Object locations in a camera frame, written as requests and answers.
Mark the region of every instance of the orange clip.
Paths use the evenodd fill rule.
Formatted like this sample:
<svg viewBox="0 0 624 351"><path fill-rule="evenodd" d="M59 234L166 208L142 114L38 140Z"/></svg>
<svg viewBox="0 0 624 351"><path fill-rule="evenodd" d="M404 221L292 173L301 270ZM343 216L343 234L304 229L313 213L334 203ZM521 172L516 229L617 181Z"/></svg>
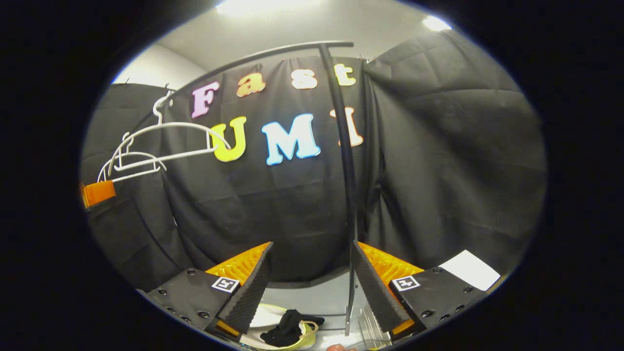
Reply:
<svg viewBox="0 0 624 351"><path fill-rule="evenodd" d="M80 192L82 194L82 201L84 202L85 208L99 204L104 200L116 196L112 180L105 180L103 182L97 182L87 186L82 185L80 187Z"/></svg>

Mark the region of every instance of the white hanger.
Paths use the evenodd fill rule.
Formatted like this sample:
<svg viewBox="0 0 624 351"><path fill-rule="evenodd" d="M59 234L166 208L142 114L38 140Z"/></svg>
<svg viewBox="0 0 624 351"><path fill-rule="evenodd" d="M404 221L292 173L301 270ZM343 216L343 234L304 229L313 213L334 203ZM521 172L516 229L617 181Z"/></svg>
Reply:
<svg viewBox="0 0 624 351"><path fill-rule="evenodd" d="M117 149L115 150L115 152L113 152L113 156L110 158L110 160L108 160L103 166L102 169L100 170L100 173L97 176L97 181L100 181L100 178L102 177L102 175L104 175L104 180L106 180L106 175L108 175L110 177L110 174L112 172L112 168L113 168L113 163L115 160L117 160L118 164L115 165L115 170L116 171L124 171L126 169L130 169L130 168L134 168L134 167L138 167L138 166L144 166L146 164L153 164L154 165L154 169L150 169L149 171L144 171L144 172L138 172L135 174L131 174L131 175L126 175L124 177L119 177L119 178L115 178L115 179L111 179L113 182L115 181L119 181L119 180L123 180L123 179L128 179L128 178L133 178L133 177L138 177L138 176L142 176L144 174L149 174L149 173L154 173L154 172L158 172L160 170L160 166L163 167L163 170L167 170L167 168L165 167L165 165L162 163L162 161L167 161L167 160L173 160L173 159L179 159L179 158L183 158L183 157L188 157L188 156L194 156L194 155L201 155L201 154L208 154L211 152L214 152L218 146L215 147L210 147L210 134L215 136L216 138L218 138L219 140L221 140L223 142L223 144L225 145L225 147L227 147L228 150L230 150L232 147L230 146L230 144L218 133L216 133L215 131L213 131L212 129L208 128L208 127L204 127L201 126L199 124L193 124L193 123L187 123L187 122L168 122L168 123L163 123L162 122L162 113L160 111L158 111L158 107L160 107L162 105L162 103L164 102L164 100L166 100L168 98L168 96L170 95L170 92L167 93L166 96L161 97L160 99L158 99L156 101L156 103L154 104L153 108L152 108L152 112L154 113L154 115L156 117L158 117L158 123L156 123L153 126L149 126L149 127L145 127L143 129L140 129L136 132L134 132L133 134L130 134L130 132L126 132L124 134L124 136L122 137L122 142L121 144L119 144L119 146L117 147ZM130 146L134 143L134 138L149 132L149 131L155 131L157 129L163 129L163 128L169 128L169 127L188 127L188 128L194 128L194 129L200 129L201 131L205 131L206 132L206 149L203 150L196 150L196 151L187 151L187 152L181 152L179 154L174 154L174 155L169 155L169 156L161 156L161 157L156 157L154 155L145 153L145 152L137 152L137 151L130 151ZM149 157L149 159L147 160L143 160L143 161L138 161L138 162L134 162L131 164L128 164L126 166L122 165L122 158L123 156L147 156Z"/></svg>

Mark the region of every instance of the white paper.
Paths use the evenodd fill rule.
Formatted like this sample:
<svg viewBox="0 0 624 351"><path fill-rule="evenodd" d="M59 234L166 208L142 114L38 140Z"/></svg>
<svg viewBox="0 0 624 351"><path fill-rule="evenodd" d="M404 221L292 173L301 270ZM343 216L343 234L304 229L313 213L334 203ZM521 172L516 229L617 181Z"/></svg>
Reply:
<svg viewBox="0 0 624 351"><path fill-rule="evenodd" d="M483 291L489 289L500 278L500 274L468 250L462 251L459 255L441 264L440 267Z"/></svg>

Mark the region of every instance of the orange letter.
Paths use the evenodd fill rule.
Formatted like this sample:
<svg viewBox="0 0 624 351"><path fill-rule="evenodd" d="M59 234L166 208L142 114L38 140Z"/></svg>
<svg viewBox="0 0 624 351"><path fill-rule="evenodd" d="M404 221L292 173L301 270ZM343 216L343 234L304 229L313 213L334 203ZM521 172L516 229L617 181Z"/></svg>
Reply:
<svg viewBox="0 0 624 351"><path fill-rule="evenodd" d="M259 92L265 87L266 83L262 81L262 74L247 74L238 81L238 90L236 91L236 95L238 97L247 96L252 92Z"/></svg>
<svg viewBox="0 0 624 351"><path fill-rule="evenodd" d="M349 76L347 76L347 73L353 72L353 68L345 67L344 64L339 63L334 66L334 72L336 72L338 84L342 86L352 86L355 84L355 78L349 78Z"/></svg>
<svg viewBox="0 0 624 351"><path fill-rule="evenodd" d="M313 89L318 85L311 69L295 69L290 77L293 79L295 89Z"/></svg>
<svg viewBox="0 0 624 351"><path fill-rule="evenodd" d="M355 130L355 123L353 122L353 113L355 110L353 107L345 107L344 113L347 115L347 127L349 128L349 140L351 141L351 147L358 146L364 142L364 138L358 134L358 131ZM331 110L329 112L331 117L336 118L336 110Z"/></svg>

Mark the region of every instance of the black fabric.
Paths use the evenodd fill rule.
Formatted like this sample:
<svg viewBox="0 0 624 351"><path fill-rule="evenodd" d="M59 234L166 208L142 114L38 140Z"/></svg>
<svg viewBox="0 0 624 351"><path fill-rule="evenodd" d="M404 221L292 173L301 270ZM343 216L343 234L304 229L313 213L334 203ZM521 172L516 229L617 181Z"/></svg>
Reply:
<svg viewBox="0 0 624 351"><path fill-rule="evenodd" d="M353 68L350 77L357 82L342 87L346 106L355 109L354 121L365 135L364 84L362 60L335 58ZM311 69L318 85L298 90L292 85L295 69ZM238 97L238 80L262 73L266 87ZM196 119L192 91L211 82L220 87L208 113ZM348 264L348 236L341 154L336 119L327 74L320 57L286 59L278 64L253 64L208 77L178 91L173 106L166 106L164 121L192 122L206 127L224 123L225 139L235 146L232 119L245 116L246 149L237 160L221 162L213 154L170 160L165 190L178 229L205 257L220 263L250 247L273 241L271 281L309 281ZM314 116L311 126L321 153L315 157L268 166L267 140L261 128L279 122L289 131L293 119L304 113ZM368 148L353 147L360 204L365 198L364 161ZM167 129L163 131L162 154L206 148L202 131Z"/></svg>
<svg viewBox="0 0 624 351"><path fill-rule="evenodd" d="M262 62L185 87L164 108L164 122L226 124L233 147L229 122L245 116L239 159L166 161L167 172L116 183L117 198L93 210L94 236L133 283L175 275L149 233L178 264L198 269L273 241L274 282L306 282L347 266L338 130L321 59ZM508 273L534 232L546 184L540 119L514 80L454 32L424 32L367 64L334 63L352 67L357 80L341 90L364 137L353 147L360 241L425 269L467 249ZM313 70L318 86L295 89L295 69ZM238 80L252 72L262 73L266 87L238 97ZM192 119L192 91L214 81L220 87L208 114ZM86 138L83 180L95 181L124 132L155 123L150 111L165 93L111 86ZM260 129L279 122L288 131L303 113L314 115L321 154L268 166ZM141 136L132 149L164 156L205 147L202 131L177 128Z"/></svg>
<svg viewBox="0 0 624 351"><path fill-rule="evenodd" d="M509 273L546 188L541 121L514 80L455 32L424 32L364 70L379 127L365 242L424 268L467 249Z"/></svg>
<svg viewBox="0 0 624 351"><path fill-rule="evenodd" d="M167 90L141 84L112 85L100 100L85 136L80 164L80 180L94 183L104 163L127 131L136 127L152 110L154 102ZM160 134L146 133L130 150L158 155ZM113 171L113 177L131 172ZM114 198L93 206L89 213L91 234L112 265L134 287L150 291L175 276L180 269L158 248L161 245L182 268L191 266L187 247L191 242L178 233L163 189L160 173L115 183Z"/></svg>
<svg viewBox="0 0 624 351"><path fill-rule="evenodd" d="M299 323L302 320L314 322L319 326L325 323L324 318L301 314L297 310L287 310L281 316L280 323L268 332L260 334L260 338L271 346L284 347L293 345L299 341L301 336Z"/></svg>

